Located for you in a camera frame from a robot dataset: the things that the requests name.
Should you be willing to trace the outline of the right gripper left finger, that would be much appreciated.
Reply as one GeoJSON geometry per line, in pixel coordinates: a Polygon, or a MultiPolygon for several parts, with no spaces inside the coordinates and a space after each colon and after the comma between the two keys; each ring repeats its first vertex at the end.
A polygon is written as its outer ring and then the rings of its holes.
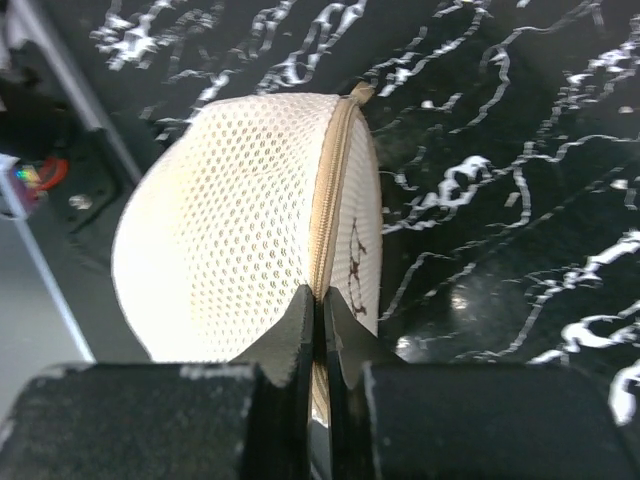
{"type": "Polygon", "coordinates": [[[314,300],[228,363],[60,364],[1,426],[5,479],[307,479],[314,300]]]}

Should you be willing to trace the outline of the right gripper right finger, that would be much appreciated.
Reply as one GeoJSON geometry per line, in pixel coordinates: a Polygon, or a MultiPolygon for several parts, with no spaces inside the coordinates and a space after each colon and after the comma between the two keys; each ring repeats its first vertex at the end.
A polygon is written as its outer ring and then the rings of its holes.
{"type": "Polygon", "coordinates": [[[639,456],[580,372],[410,364],[322,305],[337,479],[635,479],[639,456]]]}

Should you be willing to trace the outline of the white mesh laundry bag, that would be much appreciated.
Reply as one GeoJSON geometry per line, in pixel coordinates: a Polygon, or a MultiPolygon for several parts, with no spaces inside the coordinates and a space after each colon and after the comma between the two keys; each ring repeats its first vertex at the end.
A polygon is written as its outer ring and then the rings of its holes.
{"type": "Polygon", "coordinates": [[[383,260],[372,89],[215,101],[137,185],[112,278],[155,362],[227,362],[263,336],[295,291],[337,289],[376,332],[383,260]]]}

